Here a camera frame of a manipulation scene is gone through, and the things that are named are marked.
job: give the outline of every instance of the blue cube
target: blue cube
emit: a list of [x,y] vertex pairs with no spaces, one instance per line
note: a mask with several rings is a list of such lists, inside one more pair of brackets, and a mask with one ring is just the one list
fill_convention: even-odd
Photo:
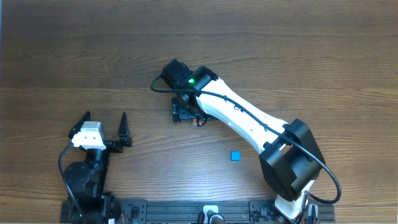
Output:
[[240,161],[240,160],[241,160],[241,152],[232,151],[231,161]]

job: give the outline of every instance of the wooden table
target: wooden table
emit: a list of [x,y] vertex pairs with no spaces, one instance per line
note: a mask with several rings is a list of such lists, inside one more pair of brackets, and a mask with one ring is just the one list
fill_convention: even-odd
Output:
[[[120,198],[274,198],[234,131],[172,122],[173,95],[149,85],[173,58],[308,123],[343,188],[338,221],[396,222],[397,1],[5,0],[2,13],[0,222],[58,221],[57,159],[86,110],[108,139],[127,113],[133,147],[111,156],[106,184]],[[324,171],[312,191],[335,196]]]

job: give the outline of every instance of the cable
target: cable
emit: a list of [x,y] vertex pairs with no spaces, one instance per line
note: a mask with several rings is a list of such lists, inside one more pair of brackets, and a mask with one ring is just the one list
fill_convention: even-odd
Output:
[[70,142],[67,145],[67,147],[61,152],[60,157],[58,158],[58,168],[60,169],[60,173],[61,173],[61,176],[62,176],[63,183],[65,183],[65,186],[67,186],[67,190],[68,190],[68,194],[69,194],[70,199],[72,200],[73,204],[75,204],[78,212],[80,213],[80,216],[81,216],[81,219],[83,220],[83,223],[87,224],[87,219],[86,219],[85,214],[83,213],[83,209],[81,209],[79,203],[76,201],[75,196],[73,196],[72,190],[70,190],[70,187],[69,187],[68,182],[67,182],[67,180],[65,178],[65,174],[63,173],[63,168],[62,168],[62,158],[65,155],[65,153],[70,149],[72,144],[73,143]]
[[231,98],[228,98],[227,96],[223,96],[217,93],[212,93],[209,91],[202,91],[202,90],[160,90],[160,89],[156,89],[154,87],[154,85],[156,84],[156,81],[159,80],[160,78],[162,78],[161,75],[159,75],[150,85],[150,88],[152,91],[155,91],[157,93],[198,93],[198,94],[207,94],[207,95],[211,95],[211,96],[216,96],[218,98],[221,98],[225,101],[229,101],[232,104],[234,104],[236,107],[238,107],[242,112],[247,113],[251,118],[253,118],[255,121],[257,121],[261,126],[263,126],[266,130],[276,134],[278,137],[280,137],[281,139],[283,139],[285,142],[288,142],[292,145],[294,145],[295,147],[299,148],[302,152],[304,152],[306,155],[308,155],[309,157],[311,157],[315,162],[317,162],[325,171],[326,173],[329,174],[330,178],[333,180],[333,182],[336,185],[336,189],[337,189],[337,194],[336,194],[336,198],[333,200],[324,200],[324,199],[320,199],[316,196],[314,196],[313,194],[311,194],[310,192],[307,192],[308,195],[313,198],[314,200],[321,202],[321,203],[325,203],[325,204],[333,204],[336,203],[337,201],[339,201],[339,199],[341,198],[341,186],[340,183],[338,182],[336,176],[332,173],[332,171],[321,161],[319,160],[316,156],[314,156],[311,152],[309,152],[308,150],[306,150],[303,146],[301,146],[299,143],[295,142],[292,139],[289,139],[288,137],[284,136],[283,134],[277,132],[276,130],[268,127],[267,124],[263,123],[259,118],[257,118],[256,116],[254,116],[250,111],[248,111],[245,107],[243,107],[242,105],[240,105],[239,103],[237,103],[236,101],[232,100]]

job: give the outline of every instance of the wooden surface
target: wooden surface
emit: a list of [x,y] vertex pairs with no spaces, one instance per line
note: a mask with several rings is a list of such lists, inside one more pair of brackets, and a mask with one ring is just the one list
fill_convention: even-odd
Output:
[[[172,95],[149,85],[173,58],[308,123],[343,188],[338,221],[397,221],[397,1],[3,0],[1,28],[0,222],[58,221],[57,159],[86,110],[108,139],[127,113],[133,147],[106,185],[120,198],[274,198],[234,131],[172,122]],[[324,171],[312,190],[335,195]]]

